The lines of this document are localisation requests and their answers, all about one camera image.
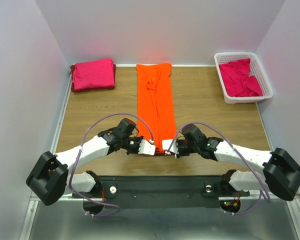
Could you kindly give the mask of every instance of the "white knob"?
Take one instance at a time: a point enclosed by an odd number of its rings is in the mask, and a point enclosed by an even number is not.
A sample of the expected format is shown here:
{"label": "white knob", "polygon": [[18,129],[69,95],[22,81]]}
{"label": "white knob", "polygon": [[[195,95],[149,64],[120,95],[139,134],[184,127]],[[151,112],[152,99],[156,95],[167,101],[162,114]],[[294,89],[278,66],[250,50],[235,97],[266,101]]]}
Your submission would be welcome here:
{"label": "white knob", "polygon": [[110,187],[110,193],[115,194],[117,192],[117,188],[115,186]]}

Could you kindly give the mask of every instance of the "gray floor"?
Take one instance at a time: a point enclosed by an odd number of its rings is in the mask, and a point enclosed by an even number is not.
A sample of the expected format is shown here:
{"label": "gray floor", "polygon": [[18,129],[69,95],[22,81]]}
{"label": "gray floor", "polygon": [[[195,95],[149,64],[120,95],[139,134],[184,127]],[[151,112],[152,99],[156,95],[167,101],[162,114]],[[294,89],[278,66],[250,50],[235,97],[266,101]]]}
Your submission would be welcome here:
{"label": "gray floor", "polygon": [[[254,200],[242,200],[242,209]],[[39,202],[31,240],[297,240],[287,203],[261,201],[245,215],[218,209],[123,209],[106,218],[84,215],[81,201]]]}

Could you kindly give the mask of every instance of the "pink cloth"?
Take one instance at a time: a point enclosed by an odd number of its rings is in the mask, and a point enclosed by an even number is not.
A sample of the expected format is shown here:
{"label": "pink cloth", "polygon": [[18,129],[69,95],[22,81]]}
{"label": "pink cloth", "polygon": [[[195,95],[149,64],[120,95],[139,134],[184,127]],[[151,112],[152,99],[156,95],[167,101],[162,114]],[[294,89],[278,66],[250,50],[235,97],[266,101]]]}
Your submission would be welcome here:
{"label": "pink cloth", "polygon": [[255,76],[249,76],[250,58],[221,64],[220,72],[227,94],[230,97],[263,96]]}
{"label": "pink cloth", "polygon": [[111,58],[75,64],[72,74],[73,91],[114,89],[115,65]]}

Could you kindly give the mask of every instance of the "white wall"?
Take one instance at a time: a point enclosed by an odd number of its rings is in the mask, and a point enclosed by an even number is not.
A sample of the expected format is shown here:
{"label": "white wall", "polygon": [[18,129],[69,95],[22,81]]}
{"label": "white wall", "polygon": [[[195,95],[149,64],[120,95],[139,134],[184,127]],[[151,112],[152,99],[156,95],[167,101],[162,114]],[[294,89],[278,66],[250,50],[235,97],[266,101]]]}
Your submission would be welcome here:
{"label": "white wall", "polygon": [[259,104],[266,132],[300,164],[300,0],[286,0],[257,55],[274,89]]}
{"label": "white wall", "polygon": [[255,52],[285,0],[36,0],[69,64],[215,64]]}
{"label": "white wall", "polygon": [[0,240],[19,239],[26,179],[50,148],[68,67],[34,0],[0,0]]}

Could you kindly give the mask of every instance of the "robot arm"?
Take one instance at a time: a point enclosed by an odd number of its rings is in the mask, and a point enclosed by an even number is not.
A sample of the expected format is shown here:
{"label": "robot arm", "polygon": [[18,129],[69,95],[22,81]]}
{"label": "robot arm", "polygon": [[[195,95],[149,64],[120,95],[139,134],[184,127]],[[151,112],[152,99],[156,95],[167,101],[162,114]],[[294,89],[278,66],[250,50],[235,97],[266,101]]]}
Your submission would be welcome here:
{"label": "robot arm", "polygon": [[[100,132],[85,142],[82,148],[76,146],[55,155],[49,151],[43,153],[28,176],[26,184],[48,206],[63,194],[71,193],[69,179],[74,167],[81,167],[120,149],[127,150],[127,154],[154,155],[156,147],[153,141],[148,142],[143,136],[130,137],[135,128],[136,124],[133,121],[124,118],[117,127]],[[74,166],[80,149],[80,158]],[[98,177],[92,171],[87,171],[74,174],[72,186],[79,192],[88,193],[98,182]]]}
{"label": "robot arm", "polygon": [[[194,124],[185,126],[181,133],[185,139],[174,142],[170,150],[177,158],[198,153],[205,159],[246,167],[235,148],[273,194],[286,201],[294,199],[300,187],[300,166],[284,149],[277,148],[270,152],[236,145],[231,147],[221,138],[206,137]],[[168,150],[171,142],[164,140],[163,149]],[[229,170],[225,175],[235,191],[263,190],[252,172]]]}

